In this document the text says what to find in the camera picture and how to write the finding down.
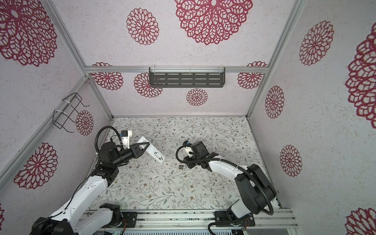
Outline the white remote control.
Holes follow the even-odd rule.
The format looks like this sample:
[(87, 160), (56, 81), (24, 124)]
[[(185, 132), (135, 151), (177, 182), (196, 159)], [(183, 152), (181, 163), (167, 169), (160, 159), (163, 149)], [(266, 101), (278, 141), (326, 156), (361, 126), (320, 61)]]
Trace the white remote control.
[[(137, 143), (141, 143), (141, 142), (150, 142), (150, 141), (144, 136), (142, 136), (138, 140)], [(152, 158), (154, 158), (160, 164), (162, 164), (165, 161), (165, 155), (160, 150), (158, 150), (151, 142), (150, 142), (150, 146), (146, 150), (146, 153), (150, 155)]]

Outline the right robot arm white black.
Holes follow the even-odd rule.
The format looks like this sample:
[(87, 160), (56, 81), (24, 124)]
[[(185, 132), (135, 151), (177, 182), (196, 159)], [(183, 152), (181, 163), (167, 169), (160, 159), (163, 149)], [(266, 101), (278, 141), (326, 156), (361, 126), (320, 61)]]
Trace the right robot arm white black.
[(261, 212), (274, 214), (271, 202), (276, 197), (276, 190), (258, 165), (235, 164), (215, 152), (210, 153), (202, 141), (193, 144), (183, 142), (175, 157), (190, 169), (198, 165), (235, 182), (240, 199), (228, 209), (231, 220)]

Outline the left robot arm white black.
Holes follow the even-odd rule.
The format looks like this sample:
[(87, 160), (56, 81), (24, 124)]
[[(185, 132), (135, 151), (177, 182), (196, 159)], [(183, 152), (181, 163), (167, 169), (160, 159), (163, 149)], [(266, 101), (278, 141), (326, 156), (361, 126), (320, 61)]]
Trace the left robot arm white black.
[(75, 190), (71, 199), (49, 217), (34, 222), (32, 235), (92, 235), (104, 226), (117, 227), (124, 221), (120, 207), (105, 203), (81, 220), (81, 216), (103, 191), (111, 185), (119, 173), (119, 167), (141, 157), (150, 146), (149, 142), (130, 145), (128, 149), (107, 142), (97, 150), (100, 164), (88, 179)]

